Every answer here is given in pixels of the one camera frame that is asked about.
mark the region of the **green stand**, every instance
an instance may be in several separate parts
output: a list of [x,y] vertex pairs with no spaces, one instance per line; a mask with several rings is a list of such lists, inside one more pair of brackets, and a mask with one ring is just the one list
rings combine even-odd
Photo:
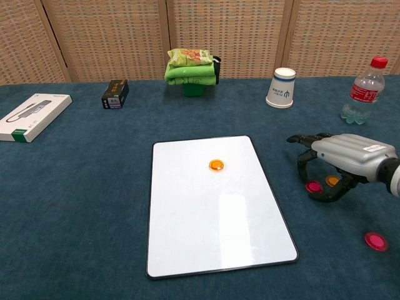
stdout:
[[203,95],[204,86],[202,84],[187,83],[182,84],[185,97],[199,97]]

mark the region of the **product box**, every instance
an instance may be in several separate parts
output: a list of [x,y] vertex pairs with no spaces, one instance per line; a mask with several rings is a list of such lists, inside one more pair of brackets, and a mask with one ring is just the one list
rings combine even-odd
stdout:
[[71,103],[70,95],[34,94],[0,120],[0,140],[30,143]]
[[128,80],[112,80],[101,98],[103,108],[123,108],[128,92]]

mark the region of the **red bottle label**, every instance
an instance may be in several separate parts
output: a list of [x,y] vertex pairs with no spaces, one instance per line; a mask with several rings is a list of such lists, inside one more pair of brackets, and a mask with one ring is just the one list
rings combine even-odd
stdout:
[[362,87],[359,87],[355,83],[352,85],[350,92],[350,97],[352,97],[354,100],[367,103],[374,102],[377,95],[378,91],[370,91],[368,89],[363,89]]

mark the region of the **green towel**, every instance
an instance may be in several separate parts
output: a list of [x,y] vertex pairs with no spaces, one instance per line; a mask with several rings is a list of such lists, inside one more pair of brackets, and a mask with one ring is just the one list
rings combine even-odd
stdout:
[[168,63],[164,78],[166,81],[168,81],[168,79],[172,78],[181,78],[181,77],[190,78],[190,77],[207,77],[207,76],[215,77],[214,63],[205,64],[202,66],[193,66],[193,67],[174,67]]
[[202,84],[205,86],[213,86],[216,84],[216,79],[217,77],[214,76],[205,76],[205,77],[177,77],[177,78],[171,78],[167,79],[167,83],[170,86],[177,86],[180,84],[186,84],[186,83],[194,83],[194,84]]

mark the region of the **plastic water bottle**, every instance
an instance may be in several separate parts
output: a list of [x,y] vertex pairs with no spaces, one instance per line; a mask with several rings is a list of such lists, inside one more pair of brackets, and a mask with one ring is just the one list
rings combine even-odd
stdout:
[[362,124],[371,115],[373,104],[378,94],[385,87],[382,70],[386,67],[388,59],[376,56],[372,59],[367,71],[356,78],[350,91],[350,99],[343,106],[341,117],[348,124],[356,122]]

